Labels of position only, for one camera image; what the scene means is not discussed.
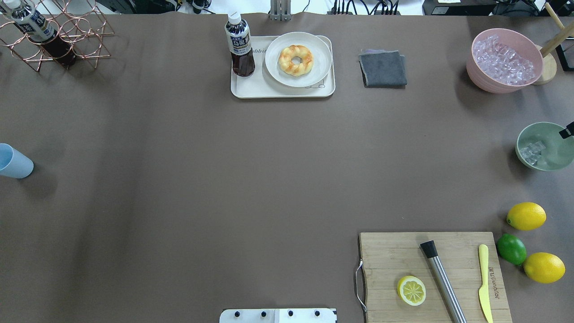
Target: yellow knife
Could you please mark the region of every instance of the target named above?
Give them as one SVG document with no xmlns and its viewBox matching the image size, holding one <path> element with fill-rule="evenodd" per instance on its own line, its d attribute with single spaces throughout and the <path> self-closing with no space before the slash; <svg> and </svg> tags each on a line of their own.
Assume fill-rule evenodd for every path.
<svg viewBox="0 0 574 323">
<path fill-rule="evenodd" d="M 482 286 L 478 290 L 478 300 L 482 313 L 488 323 L 492 323 L 492 312 L 490 312 L 490 298 L 488 296 L 488 246 L 481 244 L 478 246 L 478 260 L 480 261 L 480 275 L 482 276 Z"/>
</svg>

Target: napkin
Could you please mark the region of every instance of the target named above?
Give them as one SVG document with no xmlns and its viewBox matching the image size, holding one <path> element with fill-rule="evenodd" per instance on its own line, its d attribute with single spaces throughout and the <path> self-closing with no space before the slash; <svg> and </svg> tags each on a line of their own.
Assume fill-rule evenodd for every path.
<svg viewBox="0 0 574 323">
<path fill-rule="evenodd" d="M 405 57 L 398 51 L 367 49 L 359 55 L 366 87 L 400 87 L 406 85 Z"/>
</svg>

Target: wooden cutting board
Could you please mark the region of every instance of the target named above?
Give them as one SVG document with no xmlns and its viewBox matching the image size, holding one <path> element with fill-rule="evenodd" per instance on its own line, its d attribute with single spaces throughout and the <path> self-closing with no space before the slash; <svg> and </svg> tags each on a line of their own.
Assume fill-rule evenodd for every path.
<svg viewBox="0 0 574 323">
<path fill-rule="evenodd" d="M 486 322 L 478 300 L 482 284 L 478 246 L 488 246 L 489 292 L 495 323 L 511 323 L 492 232 L 363 232 L 359 236 L 366 287 L 367 323 L 452 322 L 420 244 L 434 240 L 467 322 Z M 426 300 L 410 306 L 397 294 L 403 276 L 416 276 Z"/>
</svg>

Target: white bottle cap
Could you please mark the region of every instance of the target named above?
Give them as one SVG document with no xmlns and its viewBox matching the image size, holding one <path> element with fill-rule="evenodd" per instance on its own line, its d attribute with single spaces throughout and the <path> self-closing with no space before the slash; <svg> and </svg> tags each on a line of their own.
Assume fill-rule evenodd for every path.
<svg viewBox="0 0 574 323">
<path fill-rule="evenodd" d="M 3 0 L 4 4 L 10 8 L 10 9 L 16 9 L 17 7 L 20 7 L 20 3 L 22 3 L 20 0 Z"/>
<path fill-rule="evenodd" d="M 241 22 L 241 14 L 238 13 L 237 11 L 234 13 L 228 13 L 227 17 L 229 18 L 229 22 L 232 25 L 239 25 L 239 23 Z"/>
</svg>

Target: ice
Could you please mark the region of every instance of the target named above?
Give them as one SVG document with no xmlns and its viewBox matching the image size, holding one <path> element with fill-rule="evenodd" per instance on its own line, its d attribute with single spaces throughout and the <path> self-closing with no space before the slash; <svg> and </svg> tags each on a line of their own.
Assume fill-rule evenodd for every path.
<svg viewBox="0 0 574 323">
<path fill-rule="evenodd" d="M 526 160 L 530 165 L 535 165 L 538 163 L 540 158 L 542 158 L 542 151 L 546 149 L 542 141 L 537 141 L 535 143 L 530 143 L 528 146 L 520 149 L 518 152 L 520 156 Z"/>
<path fill-rule="evenodd" d="M 499 40 L 498 35 L 491 35 L 474 44 L 472 54 L 480 69 L 501 83 L 508 85 L 529 83 L 536 77 L 534 64 Z"/>
</svg>

